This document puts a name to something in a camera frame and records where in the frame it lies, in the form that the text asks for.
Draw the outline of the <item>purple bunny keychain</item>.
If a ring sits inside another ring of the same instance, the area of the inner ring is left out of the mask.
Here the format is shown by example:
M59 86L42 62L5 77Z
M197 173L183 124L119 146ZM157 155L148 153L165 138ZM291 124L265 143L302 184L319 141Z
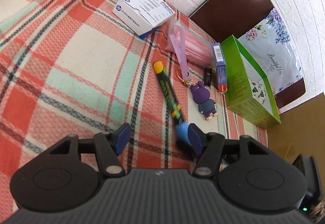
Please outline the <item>purple bunny keychain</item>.
M185 86L190 89L192 99L197 105L198 112L204 117L206 121L210 121L218 115L216 102L211 97L210 89L208 86L204 83L203 80L192 76L191 70L192 66L201 70L206 68L199 67L190 62L188 62L187 65L188 69L185 70L180 69L179 65L180 80Z

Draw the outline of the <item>blue playing card box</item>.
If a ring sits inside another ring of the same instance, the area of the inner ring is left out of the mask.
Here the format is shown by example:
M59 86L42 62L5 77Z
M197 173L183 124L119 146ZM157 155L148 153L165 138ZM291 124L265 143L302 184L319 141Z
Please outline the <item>blue playing card box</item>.
M228 89L225 58L220 43L213 43L211 50L216 68L218 91L223 94Z

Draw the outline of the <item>white HP box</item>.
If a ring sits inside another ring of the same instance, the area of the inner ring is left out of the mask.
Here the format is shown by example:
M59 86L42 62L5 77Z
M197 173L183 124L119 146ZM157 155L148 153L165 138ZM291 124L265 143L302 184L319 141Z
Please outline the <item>white HP box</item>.
M112 12L141 39L175 14L163 0L119 0Z

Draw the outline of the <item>brown cardboard box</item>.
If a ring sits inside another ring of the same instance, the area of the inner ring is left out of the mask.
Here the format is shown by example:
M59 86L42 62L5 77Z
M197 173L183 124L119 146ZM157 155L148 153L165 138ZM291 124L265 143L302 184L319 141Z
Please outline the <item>brown cardboard box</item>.
M269 148L292 163L300 154L324 167L324 94L280 115L281 124L267 131Z

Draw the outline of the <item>green cardboard box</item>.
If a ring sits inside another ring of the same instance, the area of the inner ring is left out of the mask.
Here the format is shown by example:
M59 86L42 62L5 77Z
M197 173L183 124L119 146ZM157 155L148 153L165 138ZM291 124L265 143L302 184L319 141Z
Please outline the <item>green cardboard box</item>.
M254 125L268 129L281 124L268 77L234 36L221 43L226 62L226 105Z

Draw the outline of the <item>plaid bed blanket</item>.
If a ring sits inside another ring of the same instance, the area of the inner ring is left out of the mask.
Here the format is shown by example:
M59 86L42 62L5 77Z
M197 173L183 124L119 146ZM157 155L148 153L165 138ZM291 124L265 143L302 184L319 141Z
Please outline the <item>plaid bed blanket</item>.
M14 172L70 133L88 138L123 123L131 141L124 168L193 168L176 146L172 120L152 64L162 60L188 122L229 139L267 132L227 109L206 121L165 50L167 26L138 38L112 10L117 0L1 0L1 219L16 209Z

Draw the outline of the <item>pink mask pack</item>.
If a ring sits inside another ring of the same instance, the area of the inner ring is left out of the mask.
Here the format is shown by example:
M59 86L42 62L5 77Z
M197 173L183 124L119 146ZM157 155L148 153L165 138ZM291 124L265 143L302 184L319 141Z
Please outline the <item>pink mask pack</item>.
M175 18L169 23L165 50L176 55L182 70L188 69L188 62L206 69L214 67L211 44Z

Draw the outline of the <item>floral pillow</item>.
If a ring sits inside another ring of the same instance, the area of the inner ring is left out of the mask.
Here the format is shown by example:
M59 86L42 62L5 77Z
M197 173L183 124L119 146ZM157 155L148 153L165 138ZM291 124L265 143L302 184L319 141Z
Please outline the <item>floral pillow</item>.
M300 60L296 57L286 25L275 8L238 41L266 73L274 95L301 80Z

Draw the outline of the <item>dark brown headboard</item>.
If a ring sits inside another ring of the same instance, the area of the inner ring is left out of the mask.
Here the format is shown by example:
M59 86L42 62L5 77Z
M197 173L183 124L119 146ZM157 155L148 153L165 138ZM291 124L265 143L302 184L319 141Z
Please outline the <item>dark brown headboard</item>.
M192 12L190 18L215 41L222 42L229 36L239 39L261 22L273 8L275 7L270 0L205 0ZM277 107L287 106L305 91L302 73L301 80L274 95Z

